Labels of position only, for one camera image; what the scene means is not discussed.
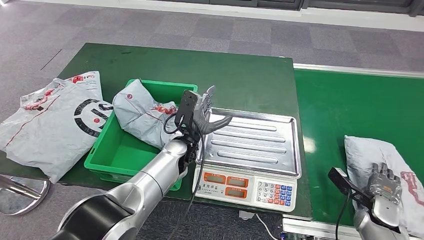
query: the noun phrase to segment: gray carpet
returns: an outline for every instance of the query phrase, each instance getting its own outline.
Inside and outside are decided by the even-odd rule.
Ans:
[[[423,32],[11,0],[0,7],[0,122],[17,110],[20,96],[45,87],[86,42],[424,72],[423,39]],[[54,185],[32,212],[0,215],[0,239],[46,239],[71,205],[95,193],[95,189]],[[167,238],[186,207],[185,202],[161,202],[137,239]],[[261,217],[277,237],[280,217]],[[269,237],[256,218],[238,218],[237,209],[195,204],[174,239]]]

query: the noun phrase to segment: robotic arm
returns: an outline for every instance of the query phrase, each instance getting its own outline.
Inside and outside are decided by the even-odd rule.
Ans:
[[[175,182],[187,174],[196,159],[202,135],[228,125],[232,117],[207,121],[212,92],[203,96],[186,90],[175,115],[175,131],[180,137],[168,142],[162,151],[126,183],[87,197],[63,217],[51,240],[134,240],[147,217]]]
[[[364,191],[355,186],[340,168],[332,167],[328,177],[345,195],[358,203],[353,224],[363,240],[408,240],[400,225],[401,180],[385,163],[373,163]]]

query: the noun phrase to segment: power cord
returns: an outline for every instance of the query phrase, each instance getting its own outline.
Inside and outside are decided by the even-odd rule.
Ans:
[[[169,115],[169,117],[165,120],[165,122],[163,123],[163,131],[165,132],[165,133],[167,133],[167,134],[174,134],[174,133],[176,133],[178,130],[180,130],[180,128],[181,128],[181,122],[179,123],[179,125],[178,126],[176,126],[176,128],[175,128],[175,130],[173,130],[173,131],[168,131],[167,130],[167,124],[168,124],[168,121],[172,118],[172,117],[175,117],[175,115],[177,115],[177,113],[176,112],[174,112],[173,114],[171,114],[171,115]]]
[[[268,229],[267,225],[265,224],[265,222],[264,222],[264,221],[262,221],[262,219],[259,217],[259,215],[258,215],[257,213],[255,213],[255,215],[256,215],[257,219],[259,219],[259,221],[263,224],[263,226],[265,226],[266,231],[268,232],[269,236],[270,236],[272,239],[274,239],[274,240],[278,240],[277,238],[275,238],[275,237],[271,234],[271,232],[270,232],[270,230]]]
[[[171,234],[168,236],[167,240],[171,240],[171,238],[174,236],[175,232],[177,231],[178,227],[181,225],[181,223],[183,222],[183,220],[187,217],[187,214],[189,213],[190,207],[191,207],[191,206],[192,206],[192,204],[193,204],[193,200],[195,199],[195,195],[196,195],[196,193],[197,193],[197,191],[198,191],[199,184],[200,184],[200,180],[201,180],[201,177],[202,177],[203,166],[204,166],[204,163],[205,163],[205,140],[204,140],[204,138],[203,138],[203,133],[201,132],[200,127],[199,127],[198,123],[197,123],[195,120],[193,120],[193,122],[194,122],[194,125],[196,126],[196,128],[197,128],[197,130],[198,130],[198,132],[199,132],[199,134],[200,134],[200,138],[201,138],[201,153],[200,153],[200,155],[201,155],[201,157],[200,157],[200,159],[201,159],[201,164],[200,164],[200,171],[199,171],[199,175],[198,175],[198,177],[197,177],[196,187],[194,188],[194,192],[193,192],[193,195],[191,196],[190,202],[188,203],[188,207],[187,207],[187,209],[185,210],[185,212],[184,212],[184,214],[182,215],[182,217],[178,220],[178,222],[177,222],[177,224],[176,224],[175,228],[172,230],[172,232],[171,232]]]
[[[348,205],[349,198],[351,197],[351,191],[347,191],[346,200],[344,201],[343,207],[341,208],[340,214],[338,215],[337,222],[335,224],[335,240],[339,240],[339,225],[342,219],[343,213],[345,212],[346,206]]]

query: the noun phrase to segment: package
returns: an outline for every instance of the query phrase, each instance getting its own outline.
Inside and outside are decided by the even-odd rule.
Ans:
[[[112,104],[119,125],[124,131],[160,150],[167,142],[182,135],[179,131],[174,134],[164,131],[166,119],[177,112],[175,103],[156,102],[139,79],[118,92]],[[172,118],[166,124],[166,130],[172,132],[175,129]]]
[[[424,188],[416,174],[405,163],[391,143],[371,138],[344,136],[347,158],[347,173],[350,180],[360,189],[368,184],[373,163],[386,163],[400,177],[402,187],[400,224],[408,233],[424,238]]]
[[[0,150],[19,164],[40,168],[56,183],[93,146],[113,107],[102,101],[98,72],[22,96],[0,124]]]

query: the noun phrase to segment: green crate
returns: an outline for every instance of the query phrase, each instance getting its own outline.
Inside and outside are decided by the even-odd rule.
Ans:
[[[198,91],[198,86],[193,84],[149,80],[141,80],[141,83],[159,103],[174,101],[178,105],[184,90]],[[122,130],[115,112],[112,112],[88,154],[84,166],[102,180],[124,183],[144,168],[159,152],[156,147]],[[170,190],[180,189],[181,181],[178,180]]]

